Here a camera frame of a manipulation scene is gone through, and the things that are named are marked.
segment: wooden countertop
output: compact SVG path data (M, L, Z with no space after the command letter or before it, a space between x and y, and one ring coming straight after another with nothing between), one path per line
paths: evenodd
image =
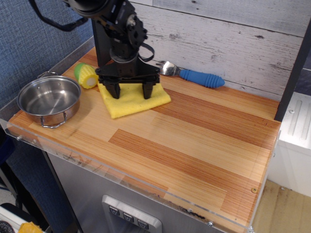
M80 62L96 67L95 49ZM63 75L73 78L75 65ZM172 102L134 115L111 119L95 87L82 90L79 111L58 129L44 129L22 111L10 122L46 138L42 148L52 141L84 154L128 174L124 180L130 185L182 211L191 208L193 217L243 232L279 131L280 122L274 121L278 102L179 77L161 76L161 83Z

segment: yellow object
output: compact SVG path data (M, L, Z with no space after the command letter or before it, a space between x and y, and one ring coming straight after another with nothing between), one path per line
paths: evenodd
M79 85L85 89L90 89L97 85L98 75L95 73L94 68L88 64L79 64L77 70L75 70L75 76Z
M97 86L112 119L171 102L171 97L164 91L160 83L153 87L151 97L147 100L144 99L141 83L121 83L119 99L113 98L101 83L98 83Z
M33 222L22 223L18 233L43 233Z

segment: fork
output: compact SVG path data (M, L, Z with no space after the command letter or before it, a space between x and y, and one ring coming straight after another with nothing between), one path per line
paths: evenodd
M205 87L216 88L223 86L225 81L214 74L205 74L188 69L181 69L168 61L159 61L156 63L161 68L160 74L168 76L177 76L187 81L203 85Z

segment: blue handle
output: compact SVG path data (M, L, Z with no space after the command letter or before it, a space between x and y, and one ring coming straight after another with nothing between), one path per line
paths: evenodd
M184 80L210 88L220 87L225 84L224 80L217 75L200 73L188 69L182 69L179 76Z

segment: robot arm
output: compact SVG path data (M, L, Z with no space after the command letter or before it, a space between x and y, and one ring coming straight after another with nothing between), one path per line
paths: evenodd
M138 19L133 5L128 0L63 0L63 2L84 19L91 18L103 26L110 38L110 56L114 62L96 70L99 82L105 85L116 99L120 96L120 83L142 83L144 98L148 99L153 85L160 82L159 69L144 63L153 56L148 59L139 56L140 47L145 47L153 53L154 50L144 44L147 30L143 28L143 23Z

